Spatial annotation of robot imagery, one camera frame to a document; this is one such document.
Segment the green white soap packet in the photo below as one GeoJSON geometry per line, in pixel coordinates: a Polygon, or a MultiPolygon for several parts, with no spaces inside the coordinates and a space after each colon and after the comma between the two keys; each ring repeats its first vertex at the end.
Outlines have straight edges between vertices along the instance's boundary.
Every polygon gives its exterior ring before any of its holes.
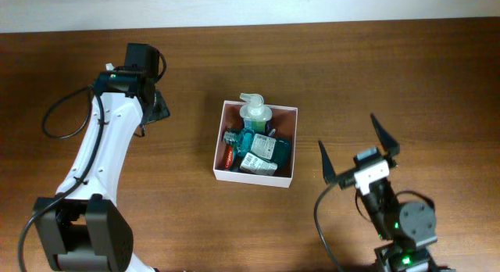
{"type": "Polygon", "coordinates": [[[269,163],[248,152],[241,162],[240,170],[255,175],[273,176],[277,170],[277,164],[269,163]]]}

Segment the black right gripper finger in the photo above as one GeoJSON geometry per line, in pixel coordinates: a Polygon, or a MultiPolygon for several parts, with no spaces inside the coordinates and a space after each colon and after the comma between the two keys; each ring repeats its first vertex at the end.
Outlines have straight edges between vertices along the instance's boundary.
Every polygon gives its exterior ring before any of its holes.
{"type": "Polygon", "coordinates": [[[320,147],[323,179],[325,180],[326,184],[332,184],[334,183],[337,175],[334,171],[333,165],[330,161],[330,158],[327,154],[327,150],[325,149],[322,141],[318,141],[318,145],[320,147]]]}
{"type": "Polygon", "coordinates": [[[396,156],[400,153],[399,143],[382,127],[373,113],[370,114],[373,127],[384,151],[390,156],[396,156]]]}

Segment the teal mouthwash bottle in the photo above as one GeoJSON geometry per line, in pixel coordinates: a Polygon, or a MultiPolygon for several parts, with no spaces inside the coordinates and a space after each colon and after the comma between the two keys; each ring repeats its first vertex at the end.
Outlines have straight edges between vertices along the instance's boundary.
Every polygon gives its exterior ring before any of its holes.
{"type": "Polygon", "coordinates": [[[251,153],[268,163],[275,163],[278,169],[285,167],[291,156],[291,143],[288,140],[259,134],[251,128],[228,129],[222,141],[232,146],[237,156],[243,158],[251,153]]]}

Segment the clear foam soap dispenser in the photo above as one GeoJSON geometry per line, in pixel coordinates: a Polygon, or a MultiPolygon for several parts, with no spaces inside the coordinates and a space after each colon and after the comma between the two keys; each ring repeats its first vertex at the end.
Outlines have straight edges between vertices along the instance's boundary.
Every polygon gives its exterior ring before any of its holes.
{"type": "Polygon", "coordinates": [[[245,102],[240,108],[244,128],[266,134],[270,129],[273,113],[271,108],[264,104],[264,98],[260,94],[240,93],[240,99],[245,102]]]}

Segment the teal toothpaste tube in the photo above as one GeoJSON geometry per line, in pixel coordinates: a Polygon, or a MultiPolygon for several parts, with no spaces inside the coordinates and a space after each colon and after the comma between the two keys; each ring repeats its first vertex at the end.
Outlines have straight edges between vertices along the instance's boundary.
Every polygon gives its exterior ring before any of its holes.
{"type": "Polygon", "coordinates": [[[231,170],[231,167],[234,165],[235,156],[236,155],[234,154],[234,147],[228,145],[225,153],[225,159],[223,161],[224,170],[231,170]]]}

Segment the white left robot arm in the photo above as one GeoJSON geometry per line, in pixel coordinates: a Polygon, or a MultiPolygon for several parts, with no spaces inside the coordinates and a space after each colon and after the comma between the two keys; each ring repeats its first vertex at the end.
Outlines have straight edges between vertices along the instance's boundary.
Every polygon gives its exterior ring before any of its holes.
{"type": "Polygon", "coordinates": [[[35,227],[54,271],[150,271],[134,253],[134,234],[117,208],[121,170],[131,139],[170,115],[156,84],[166,59],[155,47],[130,43],[121,66],[107,64],[82,88],[85,136],[55,195],[37,198],[17,246],[21,270],[27,232],[35,227]]]}

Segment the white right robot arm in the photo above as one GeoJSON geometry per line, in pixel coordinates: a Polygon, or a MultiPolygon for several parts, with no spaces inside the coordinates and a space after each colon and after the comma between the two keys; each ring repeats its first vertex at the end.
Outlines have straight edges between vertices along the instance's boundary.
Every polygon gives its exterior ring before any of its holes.
{"type": "Polygon", "coordinates": [[[354,156],[355,166],[350,170],[336,174],[327,150],[318,142],[327,188],[316,200],[313,218],[327,255],[343,271],[322,232],[318,217],[320,203],[336,186],[342,190],[354,187],[355,204],[364,205],[368,213],[365,219],[374,226],[379,239],[389,242],[374,249],[375,271],[451,271],[451,267],[437,265],[429,250],[438,241],[434,201],[417,191],[394,192],[388,178],[390,170],[398,165],[395,156],[400,153],[400,144],[374,114],[370,119],[382,148],[372,147],[354,156]]]}

